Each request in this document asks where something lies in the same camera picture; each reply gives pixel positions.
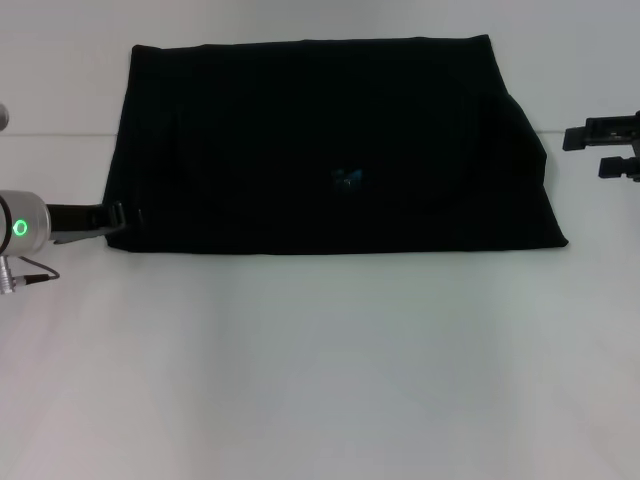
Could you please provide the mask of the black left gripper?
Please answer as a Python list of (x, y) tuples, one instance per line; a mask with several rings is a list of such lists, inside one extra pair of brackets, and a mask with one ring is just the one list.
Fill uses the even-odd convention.
[(56, 245), (108, 236), (124, 230), (144, 230), (144, 215), (139, 207), (124, 207), (120, 202), (109, 205), (47, 204), (51, 221), (49, 239)]

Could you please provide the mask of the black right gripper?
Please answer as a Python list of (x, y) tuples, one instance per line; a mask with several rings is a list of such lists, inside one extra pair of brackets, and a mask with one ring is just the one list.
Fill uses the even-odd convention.
[(640, 181), (640, 111), (629, 116), (591, 117), (585, 125), (568, 128), (563, 150), (584, 150), (588, 146), (632, 145), (635, 157), (606, 157), (600, 161), (601, 179), (627, 177)]

